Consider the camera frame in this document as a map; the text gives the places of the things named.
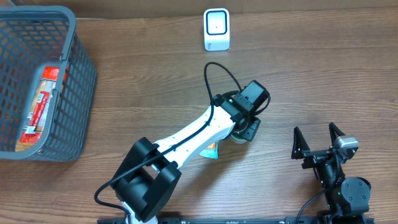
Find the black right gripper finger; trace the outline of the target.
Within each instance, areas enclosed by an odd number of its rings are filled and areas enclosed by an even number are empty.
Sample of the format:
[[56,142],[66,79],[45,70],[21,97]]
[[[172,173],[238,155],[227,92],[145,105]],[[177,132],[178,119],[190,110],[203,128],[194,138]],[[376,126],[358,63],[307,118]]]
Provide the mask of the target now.
[[329,132],[332,146],[342,146],[344,137],[346,136],[333,122],[329,125]]
[[294,128],[294,142],[291,159],[303,159],[310,152],[310,148],[298,126]]

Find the green lidded jar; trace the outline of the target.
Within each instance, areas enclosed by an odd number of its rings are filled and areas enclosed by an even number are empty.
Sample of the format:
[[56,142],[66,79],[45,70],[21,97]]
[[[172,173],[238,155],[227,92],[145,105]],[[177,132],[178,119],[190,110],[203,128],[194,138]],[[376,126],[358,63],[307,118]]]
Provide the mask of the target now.
[[245,143],[247,142],[246,139],[244,139],[244,138],[242,138],[242,137],[239,137],[239,136],[236,135],[236,134],[231,134],[229,138],[230,138],[230,140],[231,140],[232,142],[235,142],[236,144],[245,144]]

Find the teal snack pouch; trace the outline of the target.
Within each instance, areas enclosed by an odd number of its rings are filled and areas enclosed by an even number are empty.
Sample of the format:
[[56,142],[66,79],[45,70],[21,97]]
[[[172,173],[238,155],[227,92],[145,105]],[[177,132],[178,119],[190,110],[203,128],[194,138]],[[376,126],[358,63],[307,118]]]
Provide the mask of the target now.
[[214,142],[210,144],[208,147],[206,147],[202,152],[200,152],[200,155],[205,158],[209,159],[217,159],[218,158],[218,147],[219,147],[219,142]]

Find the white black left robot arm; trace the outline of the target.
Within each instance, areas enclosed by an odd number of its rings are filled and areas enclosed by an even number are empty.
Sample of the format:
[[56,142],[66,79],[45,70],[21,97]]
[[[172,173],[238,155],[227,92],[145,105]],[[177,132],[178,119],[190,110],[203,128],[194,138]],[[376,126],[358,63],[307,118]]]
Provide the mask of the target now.
[[127,210],[124,223],[157,223],[181,177],[181,168],[220,140],[252,141],[261,123],[258,108],[270,94],[253,80],[243,91],[214,97],[198,119],[156,142],[141,138],[131,147],[114,175],[111,188]]

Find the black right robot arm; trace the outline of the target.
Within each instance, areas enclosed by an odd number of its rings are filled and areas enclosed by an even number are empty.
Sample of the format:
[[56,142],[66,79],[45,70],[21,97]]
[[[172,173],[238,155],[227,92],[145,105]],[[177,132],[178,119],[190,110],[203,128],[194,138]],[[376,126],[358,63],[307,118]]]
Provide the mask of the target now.
[[[341,167],[356,154],[359,143],[354,136],[342,132],[334,123],[328,125],[331,145],[328,149],[311,151],[299,127],[294,128],[291,158],[303,160],[303,169],[312,169],[322,190],[299,210],[295,223],[373,223],[364,214],[369,211],[371,184],[362,177],[345,177]],[[328,208],[315,217],[303,218],[304,210],[320,196]]]

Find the white barcode scanner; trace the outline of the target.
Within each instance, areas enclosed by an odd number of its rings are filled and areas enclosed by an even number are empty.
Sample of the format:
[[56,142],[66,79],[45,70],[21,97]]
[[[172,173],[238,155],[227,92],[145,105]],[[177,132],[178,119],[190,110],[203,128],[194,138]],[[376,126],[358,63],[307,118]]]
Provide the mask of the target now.
[[206,51],[229,50],[229,11],[225,8],[211,8],[203,13],[204,48]]

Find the red snack package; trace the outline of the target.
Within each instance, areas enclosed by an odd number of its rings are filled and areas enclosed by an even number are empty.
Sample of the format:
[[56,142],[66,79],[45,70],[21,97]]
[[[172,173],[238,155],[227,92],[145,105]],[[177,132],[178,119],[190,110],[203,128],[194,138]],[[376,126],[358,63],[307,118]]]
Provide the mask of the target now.
[[59,70],[56,66],[44,67],[19,143],[35,144],[40,139],[45,128],[52,90],[58,80]]

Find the grey plastic mesh basket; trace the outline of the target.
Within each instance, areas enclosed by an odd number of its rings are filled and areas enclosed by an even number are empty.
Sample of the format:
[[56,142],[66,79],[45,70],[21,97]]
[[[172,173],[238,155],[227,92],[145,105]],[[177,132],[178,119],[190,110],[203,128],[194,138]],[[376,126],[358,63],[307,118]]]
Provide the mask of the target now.
[[[33,122],[45,67],[59,69],[43,97],[44,130],[36,143],[21,146]],[[63,6],[1,8],[1,158],[72,161],[83,152],[97,73],[76,33],[74,13]]]

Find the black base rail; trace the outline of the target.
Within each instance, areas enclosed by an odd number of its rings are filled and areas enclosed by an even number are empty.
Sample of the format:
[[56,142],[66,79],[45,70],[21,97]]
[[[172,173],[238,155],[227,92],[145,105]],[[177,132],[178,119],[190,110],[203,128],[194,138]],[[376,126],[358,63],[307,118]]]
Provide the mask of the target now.
[[[232,220],[232,219],[181,219],[179,217],[161,217],[157,219],[157,222],[160,224],[294,224],[296,217],[285,217],[280,219],[240,219],[240,220]],[[127,223],[125,218],[114,218],[114,219],[99,219],[96,222],[97,224],[122,224]],[[301,217],[298,221],[299,224],[317,224],[322,223],[315,217]],[[373,218],[365,218],[365,220],[361,220],[359,218],[341,218],[334,219],[332,223],[369,223],[375,224]]]

